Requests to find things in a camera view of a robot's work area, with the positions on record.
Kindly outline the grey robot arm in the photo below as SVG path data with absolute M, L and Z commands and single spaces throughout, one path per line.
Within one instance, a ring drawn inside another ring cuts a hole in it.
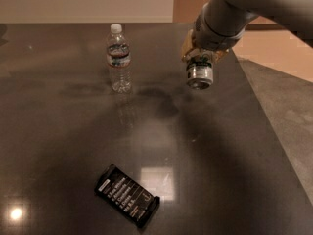
M 202 51 L 223 55 L 258 17 L 275 22 L 313 46 L 313 0 L 209 0 L 187 33 L 182 60 L 187 62 Z

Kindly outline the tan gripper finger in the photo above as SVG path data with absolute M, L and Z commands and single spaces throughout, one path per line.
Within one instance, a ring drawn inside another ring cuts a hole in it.
M 181 60 L 187 62 L 190 59 L 192 51 L 195 49 L 193 43 L 193 30 L 190 29 L 184 39 L 183 45 L 181 47 Z
M 229 50 L 210 51 L 200 49 L 200 52 L 196 55 L 196 61 L 203 63 L 218 63 L 228 53 Z

